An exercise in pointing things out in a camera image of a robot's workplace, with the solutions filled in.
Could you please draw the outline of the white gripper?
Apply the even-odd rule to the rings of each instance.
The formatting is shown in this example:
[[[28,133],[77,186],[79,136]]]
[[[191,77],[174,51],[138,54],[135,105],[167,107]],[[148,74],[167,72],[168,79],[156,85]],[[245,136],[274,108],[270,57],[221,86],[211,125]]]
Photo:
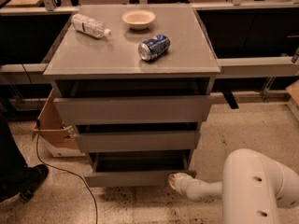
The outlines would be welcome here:
[[[181,195],[187,193],[187,187],[193,180],[193,177],[185,173],[171,174],[168,176],[169,186]]]

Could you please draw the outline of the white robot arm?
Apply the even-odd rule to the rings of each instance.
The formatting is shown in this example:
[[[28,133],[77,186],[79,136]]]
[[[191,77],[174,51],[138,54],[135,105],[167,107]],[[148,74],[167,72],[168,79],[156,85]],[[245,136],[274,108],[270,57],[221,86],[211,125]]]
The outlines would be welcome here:
[[[280,224],[280,208],[299,206],[299,174],[251,149],[226,158],[220,182],[175,173],[168,183],[193,202],[221,199],[223,224]]]

